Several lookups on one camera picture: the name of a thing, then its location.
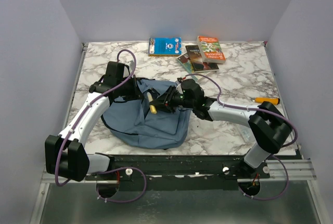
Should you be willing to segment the blue fabric backpack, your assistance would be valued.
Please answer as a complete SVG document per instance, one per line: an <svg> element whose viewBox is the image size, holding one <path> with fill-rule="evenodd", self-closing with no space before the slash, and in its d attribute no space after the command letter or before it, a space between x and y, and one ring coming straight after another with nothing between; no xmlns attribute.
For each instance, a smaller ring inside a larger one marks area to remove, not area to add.
<svg viewBox="0 0 333 224"><path fill-rule="evenodd" d="M116 98L101 116L103 124L130 146L166 150L182 145L187 137L190 112L176 109L174 113L158 110L153 114L147 98L147 93L158 98L176 83L138 78L137 85L144 98L128 102L124 97Z"/></svg>

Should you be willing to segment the orange white paperback book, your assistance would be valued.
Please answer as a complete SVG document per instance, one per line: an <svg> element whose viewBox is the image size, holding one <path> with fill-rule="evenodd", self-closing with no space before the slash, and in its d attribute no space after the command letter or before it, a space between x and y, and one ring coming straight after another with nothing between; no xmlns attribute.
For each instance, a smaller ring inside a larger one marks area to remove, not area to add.
<svg viewBox="0 0 333 224"><path fill-rule="evenodd" d="M224 64L226 62L218 38L198 36L197 45L204 62L217 64Z"/></svg>

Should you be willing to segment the yellow handled screwdriver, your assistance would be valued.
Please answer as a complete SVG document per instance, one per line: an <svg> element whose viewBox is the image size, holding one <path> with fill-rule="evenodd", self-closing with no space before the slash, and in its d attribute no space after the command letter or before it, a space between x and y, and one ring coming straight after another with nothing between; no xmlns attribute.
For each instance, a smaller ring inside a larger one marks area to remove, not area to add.
<svg viewBox="0 0 333 224"><path fill-rule="evenodd" d="M255 97L251 99L252 102L262 104L264 102L270 102L273 105L279 105L280 104L280 98L268 98L268 97Z"/></svg>

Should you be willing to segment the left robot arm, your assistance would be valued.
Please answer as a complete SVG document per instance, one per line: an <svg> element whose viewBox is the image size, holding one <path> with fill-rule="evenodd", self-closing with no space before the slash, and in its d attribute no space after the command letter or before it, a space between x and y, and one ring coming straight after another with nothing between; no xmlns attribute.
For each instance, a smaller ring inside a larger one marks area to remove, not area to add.
<svg viewBox="0 0 333 224"><path fill-rule="evenodd" d="M45 140L46 171L55 175L57 185L67 181L82 181L89 173L98 173L109 180L115 175L115 166L101 154L87 154L85 144L98 119L111 106L113 99L138 92L134 71L130 65L110 61L106 73L89 88L85 103L72 121L57 135Z"/></svg>

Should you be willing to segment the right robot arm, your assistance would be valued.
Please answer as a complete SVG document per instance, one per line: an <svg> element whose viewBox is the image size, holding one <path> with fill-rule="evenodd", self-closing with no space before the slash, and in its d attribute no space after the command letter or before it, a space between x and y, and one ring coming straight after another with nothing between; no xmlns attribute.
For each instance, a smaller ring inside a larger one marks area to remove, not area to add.
<svg viewBox="0 0 333 224"><path fill-rule="evenodd" d="M191 109L197 118L208 121L227 121L249 128L255 144L239 165L240 174L251 178L264 160L277 154L292 132L292 126L270 102L261 105L226 105L216 98L204 95L203 89L193 79L185 79L178 86L170 86L164 94L149 105L156 110L174 113L178 107Z"/></svg>

